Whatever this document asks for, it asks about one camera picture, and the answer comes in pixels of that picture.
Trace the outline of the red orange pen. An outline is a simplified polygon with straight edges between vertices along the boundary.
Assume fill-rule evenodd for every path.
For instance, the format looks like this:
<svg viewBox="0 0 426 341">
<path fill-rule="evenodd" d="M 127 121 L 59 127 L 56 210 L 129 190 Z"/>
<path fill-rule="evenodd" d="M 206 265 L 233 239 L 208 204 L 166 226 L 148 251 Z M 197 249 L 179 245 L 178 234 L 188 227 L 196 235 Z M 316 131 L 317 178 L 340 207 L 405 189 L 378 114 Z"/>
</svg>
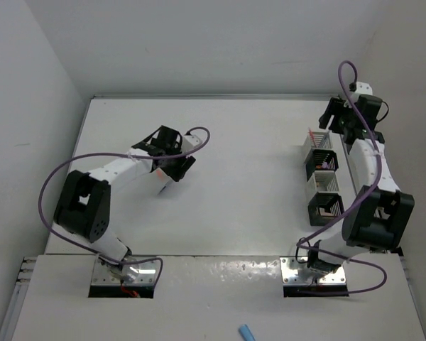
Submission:
<svg viewBox="0 0 426 341">
<path fill-rule="evenodd" d="M 312 142 L 312 147 L 313 148 L 317 148 L 317 143 L 316 143 L 316 140 L 315 140 L 315 135 L 314 135 L 313 131 L 311 130 L 311 128 L 308 129 L 308 134 L 309 134 L 310 140 Z"/>
</svg>

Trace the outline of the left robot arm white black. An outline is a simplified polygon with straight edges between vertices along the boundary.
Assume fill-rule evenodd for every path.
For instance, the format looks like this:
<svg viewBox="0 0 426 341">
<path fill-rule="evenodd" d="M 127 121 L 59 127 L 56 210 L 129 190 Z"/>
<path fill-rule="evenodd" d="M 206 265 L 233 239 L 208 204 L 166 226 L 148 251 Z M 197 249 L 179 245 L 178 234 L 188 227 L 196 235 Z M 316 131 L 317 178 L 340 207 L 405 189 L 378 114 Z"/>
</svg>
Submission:
<svg viewBox="0 0 426 341">
<path fill-rule="evenodd" d="M 109 226 L 112 194 L 135 180 L 149 181 L 159 193 L 184 178 L 195 163 L 190 152 L 201 145 L 201 138 L 191 132 L 181 134 L 160 126 L 134 144 L 126 157 L 87 172 L 71 171 L 55 208 L 55 224 L 83 239 L 107 263 L 118 266 L 131 250 Z"/>
</svg>

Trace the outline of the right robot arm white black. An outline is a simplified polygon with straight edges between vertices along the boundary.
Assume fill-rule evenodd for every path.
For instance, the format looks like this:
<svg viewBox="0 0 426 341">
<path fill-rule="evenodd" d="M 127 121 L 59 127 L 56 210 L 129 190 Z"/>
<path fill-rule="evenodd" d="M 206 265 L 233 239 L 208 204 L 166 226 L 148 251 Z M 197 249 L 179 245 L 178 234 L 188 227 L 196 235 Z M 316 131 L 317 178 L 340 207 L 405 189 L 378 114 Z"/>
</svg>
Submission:
<svg viewBox="0 0 426 341">
<path fill-rule="evenodd" d="M 354 104 L 331 98 L 319 118 L 320 128 L 342 136 L 358 193 L 340 232 L 308 251 L 307 265 L 315 271 L 333 273 L 359 254 L 394 250 L 402 239 L 415 199 L 395 183 L 384 155 L 385 139 L 375 131 L 383 103 L 369 94 L 360 94 Z"/>
</svg>

